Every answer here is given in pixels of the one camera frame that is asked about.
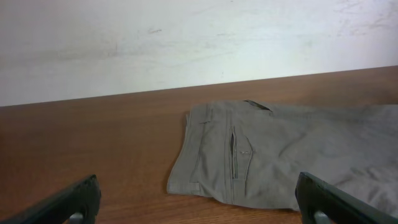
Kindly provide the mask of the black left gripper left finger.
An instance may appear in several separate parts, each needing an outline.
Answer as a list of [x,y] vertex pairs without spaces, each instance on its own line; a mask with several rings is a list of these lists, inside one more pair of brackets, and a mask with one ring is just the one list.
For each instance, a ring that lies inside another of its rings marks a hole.
[[97,177],[89,175],[39,203],[3,220],[3,224],[94,224],[100,209]]

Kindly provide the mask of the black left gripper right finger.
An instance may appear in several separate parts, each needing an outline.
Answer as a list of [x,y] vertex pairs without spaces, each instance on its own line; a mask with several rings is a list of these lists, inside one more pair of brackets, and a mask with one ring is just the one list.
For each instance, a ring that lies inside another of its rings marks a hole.
[[295,197],[302,223],[397,224],[397,219],[308,172],[300,173]]

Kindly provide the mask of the grey shorts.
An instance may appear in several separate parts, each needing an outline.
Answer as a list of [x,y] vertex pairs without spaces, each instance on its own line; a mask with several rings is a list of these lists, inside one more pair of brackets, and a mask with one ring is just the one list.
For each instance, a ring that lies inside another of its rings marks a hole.
[[251,100],[194,106],[167,191],[297,210],[301,172],[396,217],[397,106],[322,108]]

